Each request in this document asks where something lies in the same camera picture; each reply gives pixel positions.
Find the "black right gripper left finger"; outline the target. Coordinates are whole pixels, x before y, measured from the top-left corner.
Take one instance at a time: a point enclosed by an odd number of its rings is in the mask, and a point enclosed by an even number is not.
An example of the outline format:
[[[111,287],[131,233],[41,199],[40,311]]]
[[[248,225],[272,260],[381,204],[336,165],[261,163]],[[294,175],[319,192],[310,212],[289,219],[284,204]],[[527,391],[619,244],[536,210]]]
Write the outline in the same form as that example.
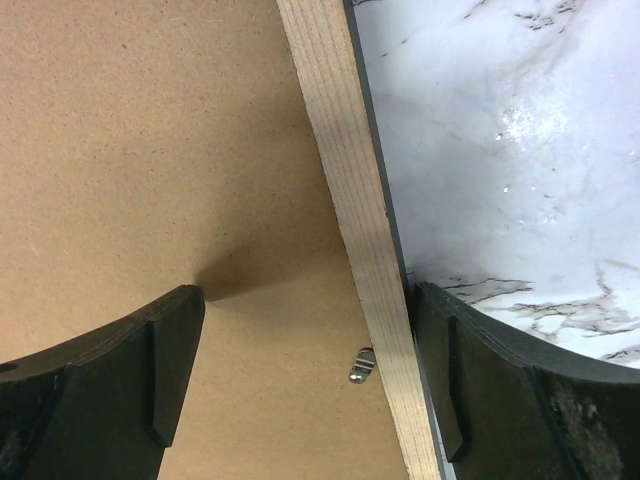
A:
[[[155,479],[205,316],[181,285],[124,318],[1,366],[4,479]]]

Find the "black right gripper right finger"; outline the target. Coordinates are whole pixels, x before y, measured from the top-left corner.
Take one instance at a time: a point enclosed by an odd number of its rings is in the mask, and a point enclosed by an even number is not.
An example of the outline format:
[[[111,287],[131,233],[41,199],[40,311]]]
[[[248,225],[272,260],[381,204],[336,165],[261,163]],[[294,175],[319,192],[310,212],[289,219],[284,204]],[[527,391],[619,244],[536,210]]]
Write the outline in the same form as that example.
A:
[[[552,345],[418,284],[412,326],[460,479],[635,479],[639,373]]]

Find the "brown cardboard backing board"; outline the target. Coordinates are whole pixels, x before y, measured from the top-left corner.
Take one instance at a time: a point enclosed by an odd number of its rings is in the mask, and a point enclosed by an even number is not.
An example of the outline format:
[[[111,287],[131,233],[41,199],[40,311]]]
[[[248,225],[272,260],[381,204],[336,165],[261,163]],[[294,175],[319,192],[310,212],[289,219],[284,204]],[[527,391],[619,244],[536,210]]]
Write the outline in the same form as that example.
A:
[[[276,3],[3,2],[2,359],[187,283],[162,478],[406,477]]]

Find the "wooden picture frame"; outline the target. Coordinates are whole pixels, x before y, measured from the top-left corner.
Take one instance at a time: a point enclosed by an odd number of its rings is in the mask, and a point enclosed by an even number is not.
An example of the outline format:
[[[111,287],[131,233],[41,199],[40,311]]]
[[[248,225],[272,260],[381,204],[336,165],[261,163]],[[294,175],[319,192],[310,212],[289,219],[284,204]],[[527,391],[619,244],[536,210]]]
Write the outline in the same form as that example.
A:
[[[281,1],[284,30],[409,478],[443,479],[350,1]]]

